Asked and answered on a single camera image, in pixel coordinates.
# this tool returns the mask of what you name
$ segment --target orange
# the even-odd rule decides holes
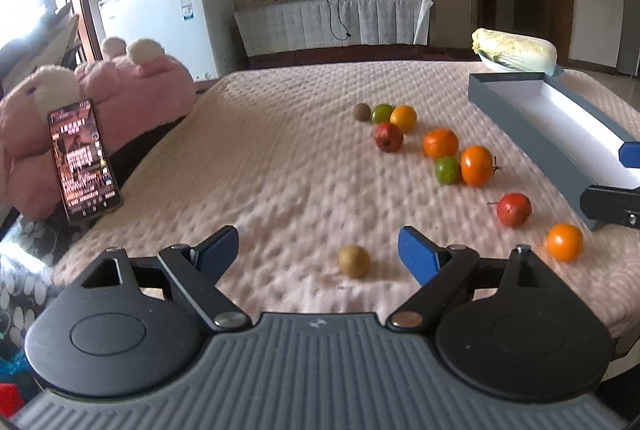
[[[409,105],[396,106],[391,113],[391,118],[389,118],[389,123],[399,127],[403,134],[411,132],[415,128],[417,121],[418,115]]]
[[[572,224],[556,224],[546,236],[546,250],[562,262],[578,258],[583,246],[582,232]]]
[[[446,128],[432,130],[422,140],[422,151],[431,159],[455,156],[458,152],[458,136]]]
[[[465,184],[484,186],[494,174],[494,156],[484,146],[470,146],[460,156],[460,171]]]

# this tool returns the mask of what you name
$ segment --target white freezer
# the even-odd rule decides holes
[[[102,0],[99,7],[108,37],[151,38],[195,80],[218,78],[241,66],[244,47],[233,0]]]

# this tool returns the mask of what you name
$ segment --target pink plush toy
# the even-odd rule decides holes
[[[126,46],[109,38],[104,61],[73,73],[44,66],[0,102],[0,203],[43,220],[62,200],[50,150],[47,113],[91,99],[109,154],[155,127],[187,115],[195,86],[189,71],[156,42]]]

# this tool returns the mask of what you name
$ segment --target floor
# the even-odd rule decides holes
[[[593,71],[583,71],[583,73],[587,73],[607,89],[615,92],[635,110],[640,110],[640,78],[624,74],[595,73]]]

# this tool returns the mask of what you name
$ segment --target smartphone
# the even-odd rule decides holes
[[[102,145],[91,100],[48,114],[53,164],[71,224],[101,216],[122,204],[122,196]]]

